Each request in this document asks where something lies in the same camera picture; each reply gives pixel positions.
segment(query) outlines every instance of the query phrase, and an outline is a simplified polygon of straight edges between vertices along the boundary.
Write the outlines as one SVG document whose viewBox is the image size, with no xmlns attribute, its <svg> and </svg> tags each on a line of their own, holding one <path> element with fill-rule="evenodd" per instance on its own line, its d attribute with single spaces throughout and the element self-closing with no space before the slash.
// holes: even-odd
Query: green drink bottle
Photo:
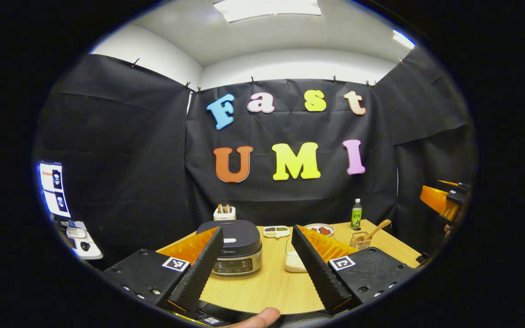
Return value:
<svg viewBox="0 0 525 328">
<path fill-rule="evenodd" d="M 360 220 L 362 220 L 362 206 L 360 199 L 356 199 L 356 204 L 352 207 L 352 229 L 360 229 Z"/>
</svg>

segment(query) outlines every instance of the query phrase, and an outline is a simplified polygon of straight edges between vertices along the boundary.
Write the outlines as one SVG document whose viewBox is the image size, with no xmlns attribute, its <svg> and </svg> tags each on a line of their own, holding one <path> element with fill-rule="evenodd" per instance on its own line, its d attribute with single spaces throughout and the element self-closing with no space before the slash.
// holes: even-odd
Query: rice cooker control panel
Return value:
<svg viewBox="0 0 525 328">
<path fill-rule="evenodd" d="M 229 260 L 229 261 L 217 261 L 214 264 L 214 272 L 219 273 L 242 273 L 252 271 L 252 258 L 240 259 L 240 260 Z"/>
</svg>

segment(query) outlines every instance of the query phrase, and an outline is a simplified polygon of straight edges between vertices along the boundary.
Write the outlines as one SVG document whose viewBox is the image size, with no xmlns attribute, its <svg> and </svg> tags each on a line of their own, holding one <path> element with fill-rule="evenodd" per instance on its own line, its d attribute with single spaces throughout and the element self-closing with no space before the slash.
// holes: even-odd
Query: foam letter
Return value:
<svg viewBox="0 0 525 328">
<path fill-rule="evenodd" d="M 267 92 L 258 92 L 250 96 L 251 102 L 246 106 L 251 112 L 270 113 L 275 110 L 273 106 L 273 95 Z"/>
<path fill-rule="evenodd" d="M 366 168 L 362 166 L 362 159 L 360 158 L 361 141 L 352 139 L 346 140 L 342 144 L 348 149 L 348 160 L 350 160 L 348 174 L 362 174 L 366 172 Z"/>
<path fill-rule="evenodd" d="M 307 90 L 303 97 L 307 100 L 305 101 L 305 108 L 307 108 L 309 112 L 321 112 L 327 107 L 325 100 L 323 100 L 325 95 L 323 95 L 321 90 Z"/>
<path fill-rule="evenodd" d="M 240 154 L 240 170 L 233 174 L 228 167 L 229 155 L 232 154 L 231 148 L 216 148 L 214 155 L 216 156 L 216 175 L 224 182 L 240 182 L 248 177 L 250 173 L 250 153 L 252 147 L 242 146 L 236 148 L 236 152 Z"/>
<path fill-rule="evenodd" d="M 360 106 L 360 101 L 362 100 L 362 96 L 357 96 L 356 91 L 350 91 L 344 95 L 344 98 L 348 100 L 350 103 L 350 109 L 354 114 L 356 115 L 363 115 L 366 114 L 366 108 L 363 108 Z"/>
<path fill-rule="evenodd" d="M 286 143 L 273 145 L 272 149 L 277 153 L 277 172 L 273 174 L 273 179 L 289 179 L 285 166 L 289 169 L 293 179 L 297 179 L 301 166 L 303 167 L 302 178 L 316 179 L 321 176 L 321 173 L 317 170 L 317 159 L 315 158 L 316 143 L 304 143 L 301 145 L 297 156 Z"/>
<path fill-rule="evenodd" d="M 226 115 L 226 113 L 232 114 L 234 112 L 234 107 L 232 107 L 231 103 L 225 103 L 233 100 L 234 96 L 228 93 L 206 107 L 206 110 L 210 110 L 216 120 L 216 129 L 221 129 L 234 121 L 232 116 Z"/>
</svg>

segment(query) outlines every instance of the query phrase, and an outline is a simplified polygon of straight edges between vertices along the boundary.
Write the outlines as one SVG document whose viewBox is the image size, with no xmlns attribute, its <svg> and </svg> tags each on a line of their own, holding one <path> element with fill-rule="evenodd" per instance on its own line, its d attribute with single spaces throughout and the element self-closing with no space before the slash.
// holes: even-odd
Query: black curtain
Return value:
<svg viewBox="0 0 525 328">
<path fill-rule="evenodd" d="M 444 221 L 423 203 L 423 185 L 473 182 L 477 145 L 473 122 L 450 74 L 414 48 L 375 87 L 398 162 L 398 199 L 392 233 L 432 254 L 444 241 Z"/>
<path fill-rule="evenodd" d="M 110 266 L 196 230 L 184 135 L 189 90 L 131 63 L 87 55 L 54 86 L 33 159 L 63 165 L 65 197 Z"/>
<path fill-rule="evenodd" d="M 327 104 L 322 112 L 309 112 L 304 93 L 321 90 Z M 344 94 L 356 91 L 367 109 L 362 116 L 350 110 Z M 271 113 L 247 109 L 250 96 L 266 92 L 274 97 Z M 216 129 L 206 107 L 227 93 L 234 121 Z M 378 224 L 392 217 L 396 201 L 396 158 L 381 104 L 373 89 L 351 82 L 315 79 L 272 80 L 216 87 L 194 93 L 186 129 L 185 165 L 191 190 L 191 213 L 196 224 L 212 220 L 217 204 L 231 204 L 237 218 L 259 226 L 337 223 L 351 218 L 354 199 L 361 198 L 364 220 Z M 348 153 L 342 142 L 361 141 L 360 154 L 366 171 L 347 174 Z M 275 181 L 277 157 L 271 149 L 285 143 L 295 155 L 303 143 L 317 143 L 318 179 Z M 240 169 L 237 147 L 251 146 L 250 174 L 239 183 L 221 181 L 215 173 L 213 150 L 229 147 L 229 169 Z"/>
</svg>

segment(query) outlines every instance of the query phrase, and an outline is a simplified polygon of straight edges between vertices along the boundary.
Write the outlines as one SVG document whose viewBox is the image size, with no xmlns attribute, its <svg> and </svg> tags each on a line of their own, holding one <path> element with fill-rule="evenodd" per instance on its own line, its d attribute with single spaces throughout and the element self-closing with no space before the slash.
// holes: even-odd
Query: ceiling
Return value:
<svg viewBox="0 0 525 328">
<path fill-rule="evenodd" d="M 228 23 L 215 0 L 165 1 L 132 23 L 163 37 L 203 67 L 270 50 L 332 49 L 396 62 L 410 49 L 392 24 L 350 0 L 319 0 L 321 16 L 273 15 Z"/>
</svg>

